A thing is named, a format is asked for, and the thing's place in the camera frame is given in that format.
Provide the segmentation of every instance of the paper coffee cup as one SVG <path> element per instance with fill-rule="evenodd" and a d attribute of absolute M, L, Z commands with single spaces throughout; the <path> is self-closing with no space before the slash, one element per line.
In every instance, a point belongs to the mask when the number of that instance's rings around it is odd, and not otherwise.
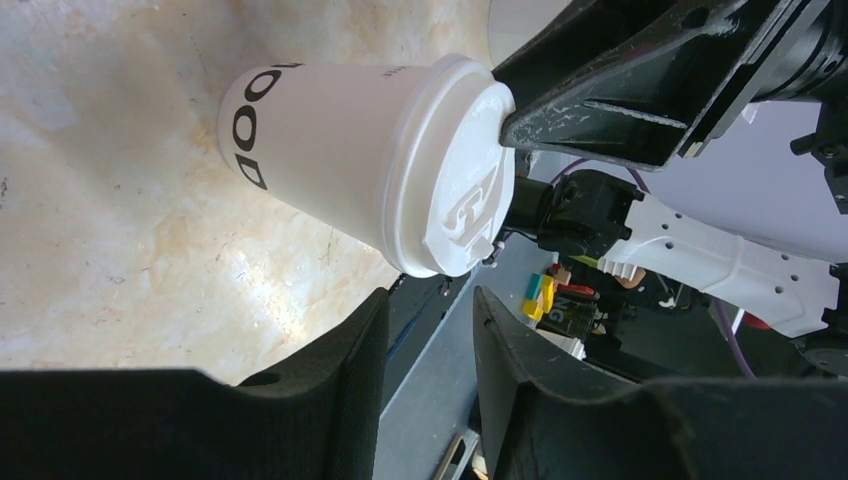
<path fill-rule="evenodd" d="M 512 198 L 515 108 L 484 65 L 281 64 L 224 97 L 224 159 L 252 185 L 380 250 L 417 277 L 459 276 L 491 253 Z"/>

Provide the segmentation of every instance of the marble surface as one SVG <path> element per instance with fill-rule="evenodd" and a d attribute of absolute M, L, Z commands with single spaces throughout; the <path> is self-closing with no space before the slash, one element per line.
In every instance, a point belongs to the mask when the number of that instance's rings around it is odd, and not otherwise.
<path fill-rule="evenodd" d="M 0 5 L 0 368 L 193 366 L 235 383 L 397 272 L 252 188 L 214 136 L 276 62 L 490 63 L 488 0 Z"/>

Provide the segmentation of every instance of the cable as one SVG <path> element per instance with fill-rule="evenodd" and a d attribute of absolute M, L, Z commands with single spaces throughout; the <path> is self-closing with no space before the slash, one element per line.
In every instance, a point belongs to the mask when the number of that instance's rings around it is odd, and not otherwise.
<path fill-rule="evenodd" d="M 577 168 L 577 167 L 579 167 L 580 165 L 583 165 L 584 163 L 589 162 L 589 161 L 590 161 L 590 160 L 589 160 L 588 158 L 578 158 L 577 160 L 575 160 L 575 161 L 573 161 L 573 162 L 569 163 L 568 165 L 566 165 L 566 166 L 565 166 L 565 168 L 563 168 L 563 169 L 562 169 L 562 171 L 561 171 L 561 172 L 559 172 L 559 173 L 557 174 L 557 176 L 556 176 L 556 177 L 554 177 L 554 178 L 553 178 L 553 180 L 551 180 L 551 185 L 556 185 L 557 183 L 559 183 L 559 182 L 560 182 L 560 180 L 562 180 L 562 179 L 563 179 L 563 177 L 565 177 L 566 175 L 568 175 L 568 174 L 569 174 L 569 172 L 571 172 L 571 171 L 572 171 L 572 170 L 574 170 L 575 168 Z"/>
<path fill-rule="evenodd" d="M 636 181 L 636 185 L 638 185 L 643 192 L 647 194 L 651 193 L 648 189 L 648 184 L 645 183 L 645 180 L 639 172 L 632 168 L 628 168 L 627 171 L 630 172 L 630 176 L 633 177 L 633 180 Z M 742 348 L 739 346 L 739 341 L 736 339 L 736 334 L 733 332 L 733 324 L 730 322 L 730 318 L 727 316 L 727 310 L 724 308 L 724 301 L 716 297 L 713 297 L 713 301 L 715 302 L 716 312 L 718 312 L 721 331 L 727 339 L 727 344 L 730 346 L 730 353 L 733 354 L 733 359 L 736 361 L 736 365 L 739 366 L 739 370 L 742 371 L 742 374 L 745 375 L 746 378 L 757 378 L 754 371 L 751 370 L 751 366 L 748 365 L 748 361 L 745 360 L 745 354 L 742 353 Z"/>
<path fill-rule="evenodd" d="M 748 361 L 745 360 L 742 349 L 739 347 L 739 341 L 736 340 L 736 334 L 733 333 L 733 324 L 730 323 L 730 317 L 727 316 L 727 310 L 724 308 L 724 301 L 715 297 L 713 297 L 713 301 L 715 302 L 716 312 L 718 312 L 719 326 L 721 326 L 721 331 L 727 339 L 727 344 L 730 345 L 730 353 L 733 354 L 736 365 L 739 365 L 739 370 L 742 370 L 742 374 L 745 377 L 751 379 L 757 378 L 757 375 L 751 370 L 751 366 L 748 365 Z"/>
<path fill-rule="evenodd" d="M 633 177 L 633 180 L 636 182 L 636 185 L 639 186 L 639 189 L 643 192 L 650 194 L 651 191 L 648 189 L 648 184 L 645 183 L 645 180 L 642 178 L 642 175 L 632 168 L 627 169 L 630 172 L 630 176 Z"/>

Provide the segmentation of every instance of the robotic arm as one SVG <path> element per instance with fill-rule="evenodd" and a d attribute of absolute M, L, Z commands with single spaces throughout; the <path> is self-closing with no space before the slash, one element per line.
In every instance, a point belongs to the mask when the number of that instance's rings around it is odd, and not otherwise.
<path fill-rule="evenodd" d="M 582 170 L 556 186 L 518 178 L 514 198 L 505 229 L 535 238 L 544 250 L 597 260 L 598 269 L 619 277 L 632 278 L 637 267 L 659 273 L 751 312 L 789 338 L 848 327 L 841 269 L 685 217 L 608 174 Z"/>
<path fill-rule="evenodd" d="M 819 102 L 816 133 L 791 148 L 825 166 L 848 214 L 846 53 L 841 0 L 574 0 L 495 69 L 517 106 L 501 141 L 657 170 L 700 154 L 750 102 Z M 845 266 L 686 218 L 594 171 L 556 187 L 517 179 L 505 229 L 616 276 L 642 267 L 726 300 L 848 375 Z"/>

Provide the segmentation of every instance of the black mechanical part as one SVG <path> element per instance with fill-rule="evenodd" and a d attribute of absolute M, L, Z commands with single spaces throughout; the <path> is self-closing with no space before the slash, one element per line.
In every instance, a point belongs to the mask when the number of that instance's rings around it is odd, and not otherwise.
<path fill-rule="evenodd" d="M 584 349 L 586 363 L 633 383 L 684 376 L 622 351 L 621 341 L 612 335 L 592 335 L 584 342 Z"/>
<path fill-rule="evenodd" d="M 378 289 L 238 387 L 193 370 L 0 373 L 0 477 L 370 479 L 387 338 Z"/>
<path fill-rule="evenodd" d="M 474 397 L 474 402 L 471 404 L 471 409 L 468 411 L 468 429 L 477 432 L 478 435 L 483 434 L 483 419 L 480 417 L 480 397 Z"/>
<path fill-rule="evenodd" d="M 536 239 L 539 248 L 564 256 L 600 258 L 619 239 L 630 204 L 645 196 L 635 186 L 595 170 L 580 170 L 556 186 L 515 179 L 504 229 Z"/>
<path fill-rule="evenodd" d="M 710 304 L 708 296 L 655 272 L 648 272 L 638 287 L 627 289 L 612 275 L 597 268 L 570 259 L 562 262 L 563 267 L 571 272 L 572 283 L 588 285 L 600 293 L 598 308 L 602 312 L 609 310 L 608 304 L 623 302 L 662 315 L 677 316 L 687 315 L 694 309 L 709 307 Z M 673 307 L 660 305 L 660 302 L 667 302 L 669 298 L 675 300 Z"/>
<path fill-rule="evenodd" d="M 821 102 L 812 153 L 848 213 L 842 0 L 575 0 L 494 70 L 501 142 L 643 170 L 699 155 L 752 101 Z"/>
<path fill-rule="evenodd" d="M 763 79 L 753 100 L 826 103 L 848 96 L 846 48 L 848 5 L 831 1 Z"/>
<path fill-rule="evenodd" d="M 810 153 L 824 165 L 824 178 L 836 208 L 848 215 L 848 96 L 823 103 L 816 133 L 794 140 L 792 152 Z"/>
<path fill-rule="evenodd" d="M 848 384 L 622 382 L 564 354 L 485 288 L 474 350 L 490 478 L 841 478 Z"/>
<path fill-rule="evenodd" d="M 836 308 L 825 310 L 822 316 L 828 327 L 794 342 L 813 366 L 848 376 L 848 264 L 832 267 L 831 274 L 839 279 L 839 297 Z"/>
<path fill-rule="evenodd" d="M 534 153 L 530 150 L 515 151 L 515 176 L 526 177 L 533 168 Z"/>

